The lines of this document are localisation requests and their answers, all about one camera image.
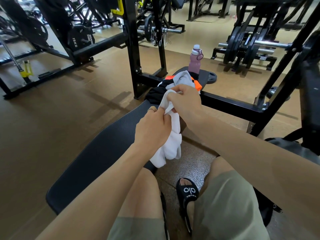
person's right arm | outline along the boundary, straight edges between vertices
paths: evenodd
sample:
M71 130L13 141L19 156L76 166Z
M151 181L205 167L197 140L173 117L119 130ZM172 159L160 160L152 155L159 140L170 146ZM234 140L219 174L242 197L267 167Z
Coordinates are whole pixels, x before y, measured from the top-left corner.
M320 166L207 115L198 92L173 88L168 99L187 127L251 185L320 236Z

hand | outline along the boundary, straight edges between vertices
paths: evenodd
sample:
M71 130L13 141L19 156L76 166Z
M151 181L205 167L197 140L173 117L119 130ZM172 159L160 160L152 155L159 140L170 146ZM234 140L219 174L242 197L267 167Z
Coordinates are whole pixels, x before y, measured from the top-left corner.
M148 160L162 147L171 133L171 116L161 107L151 106L136 126L134 144L146 152Z
M172 102L174 110L178 112L187 125L202 116L204 111L201 105L201 98L195 88L179 84L171 89L176 92L182 92L170 92L167 98Z

person's left hand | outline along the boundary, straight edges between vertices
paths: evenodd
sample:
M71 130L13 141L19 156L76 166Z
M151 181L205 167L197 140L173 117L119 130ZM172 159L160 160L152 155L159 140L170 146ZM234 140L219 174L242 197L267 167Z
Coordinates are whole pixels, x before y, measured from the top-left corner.
M171 133L171 116L164 113L163 108L157 110L152 106L136 126L134 144L150 158L166 143Z

purple water bottle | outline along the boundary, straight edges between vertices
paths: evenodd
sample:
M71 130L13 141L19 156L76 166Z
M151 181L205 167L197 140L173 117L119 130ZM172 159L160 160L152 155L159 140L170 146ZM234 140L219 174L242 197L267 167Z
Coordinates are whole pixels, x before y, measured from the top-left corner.
M199 74L201 63L200 61L203 58L202 49L200 49L200 45L195 44L193 46L193 50L190 55L190 63L188 72L194 72Z

person's left arm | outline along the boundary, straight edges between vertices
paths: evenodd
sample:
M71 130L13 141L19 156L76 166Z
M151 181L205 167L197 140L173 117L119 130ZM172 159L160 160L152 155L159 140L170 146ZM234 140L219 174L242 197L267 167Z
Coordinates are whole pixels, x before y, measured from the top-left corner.
M134 143L128 150L83 190L36 240L107 239L140 170L170 135L171 117L164 116L162 108L154 110L148 110L137 124Z

